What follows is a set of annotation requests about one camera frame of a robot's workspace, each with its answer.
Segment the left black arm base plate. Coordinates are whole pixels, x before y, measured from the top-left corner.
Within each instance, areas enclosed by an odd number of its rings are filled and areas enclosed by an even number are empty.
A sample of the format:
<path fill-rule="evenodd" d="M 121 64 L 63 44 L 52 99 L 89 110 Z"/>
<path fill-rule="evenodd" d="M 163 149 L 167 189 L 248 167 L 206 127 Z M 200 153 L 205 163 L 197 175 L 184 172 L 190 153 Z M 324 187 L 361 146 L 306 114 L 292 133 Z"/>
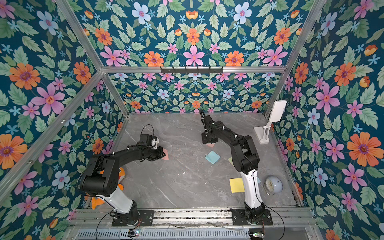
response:
<path fill-rule="evenodd" d="M 113 227 L 136 227 L 136 226 L 144 226 L 149 227 L 152 226 L 154 220 L 153 210 L 135 210 L 131 211 L 127 214 L 114 214 L 112 215 Z"/>

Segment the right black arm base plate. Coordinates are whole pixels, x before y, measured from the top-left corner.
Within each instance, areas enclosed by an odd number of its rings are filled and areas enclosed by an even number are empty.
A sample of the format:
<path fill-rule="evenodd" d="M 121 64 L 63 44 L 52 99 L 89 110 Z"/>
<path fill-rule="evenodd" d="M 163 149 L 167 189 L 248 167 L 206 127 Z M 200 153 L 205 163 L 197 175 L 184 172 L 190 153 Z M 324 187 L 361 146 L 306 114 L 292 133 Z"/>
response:
<path fill-rule="evenodd" d="M 269 210 L 254 214 L 245 209 L 230 209 L 234 226 L 272 226 L 273 219 Z"/>

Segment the yellow memo pad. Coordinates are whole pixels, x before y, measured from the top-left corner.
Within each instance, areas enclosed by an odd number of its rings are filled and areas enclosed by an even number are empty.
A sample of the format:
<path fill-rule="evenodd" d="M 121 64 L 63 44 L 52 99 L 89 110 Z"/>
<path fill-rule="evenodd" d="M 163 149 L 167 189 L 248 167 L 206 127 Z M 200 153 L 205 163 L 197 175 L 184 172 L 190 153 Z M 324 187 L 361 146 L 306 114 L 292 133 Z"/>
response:
<path fill-rule="evenodd" d="M 230 179 L 231 193 L 244 193 L 245 187 L 242 178 Z"/>

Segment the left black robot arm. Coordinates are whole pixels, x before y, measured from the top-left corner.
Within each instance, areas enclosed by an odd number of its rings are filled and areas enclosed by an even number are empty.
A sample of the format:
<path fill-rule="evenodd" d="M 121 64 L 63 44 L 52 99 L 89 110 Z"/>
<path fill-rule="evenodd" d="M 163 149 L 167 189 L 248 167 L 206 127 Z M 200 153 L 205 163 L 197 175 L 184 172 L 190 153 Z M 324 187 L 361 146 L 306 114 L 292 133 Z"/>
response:
<path fill-rule="evenodd" d="M 134 161 L 153 162 L 166 156 L 160 140 L 153 134 L 141 134 L 136 145 L 105 155 L 94 155 L 79 178 L 78 188 L 105 201 L 113 208 L 115 218 L 134 225 L 139 220 L 137 203 L 119 188 L 120 168 Z"/>

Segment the pink memo pad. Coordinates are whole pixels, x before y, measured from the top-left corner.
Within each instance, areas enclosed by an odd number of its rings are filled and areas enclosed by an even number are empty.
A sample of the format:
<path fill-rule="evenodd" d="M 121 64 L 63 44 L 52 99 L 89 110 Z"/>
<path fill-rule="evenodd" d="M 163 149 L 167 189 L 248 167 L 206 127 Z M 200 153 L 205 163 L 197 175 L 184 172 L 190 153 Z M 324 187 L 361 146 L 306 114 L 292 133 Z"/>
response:
<path fill-rule="evenodd" d="M 164 156 L 162 159 L 163 159 L 163 160 L 169 160 L 168 150 L 163 149 L 163 153 L 165 154 L 165 156 Z"/>

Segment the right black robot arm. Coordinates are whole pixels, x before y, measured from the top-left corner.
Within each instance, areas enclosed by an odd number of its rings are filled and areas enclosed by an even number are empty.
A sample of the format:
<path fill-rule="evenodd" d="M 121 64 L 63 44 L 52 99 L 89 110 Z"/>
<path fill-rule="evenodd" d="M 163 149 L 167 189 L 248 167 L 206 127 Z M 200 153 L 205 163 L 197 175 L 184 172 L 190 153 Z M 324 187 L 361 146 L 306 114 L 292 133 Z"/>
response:
<path fill-rule="evenodd" d="M 260 157 L 252 137 L 233 132 L 223 122 L 214 121 L 202 109 L 199 114 L 204 126 L 202 142 L 214 144 L 222 140 L 230 147 L 233 166 L 241 173 L 245 188 L 245 218 L 250 224 L 256 224 L 265 214 L 266 206 L 257 180 Z"/>

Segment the blue memo pad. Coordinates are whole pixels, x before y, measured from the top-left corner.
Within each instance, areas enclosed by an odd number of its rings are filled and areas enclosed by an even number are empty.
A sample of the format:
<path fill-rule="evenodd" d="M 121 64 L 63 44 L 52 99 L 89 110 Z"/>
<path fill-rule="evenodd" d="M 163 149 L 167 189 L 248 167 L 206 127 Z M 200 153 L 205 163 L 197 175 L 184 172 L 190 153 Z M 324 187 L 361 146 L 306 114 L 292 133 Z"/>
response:
<path fill-rule="evenodd" d="M 215 164 L 221 157 L 215 153 L 214 151 L 211 151 L 205 156 L 205 159 L 210 162 L 211 164 Z"/>

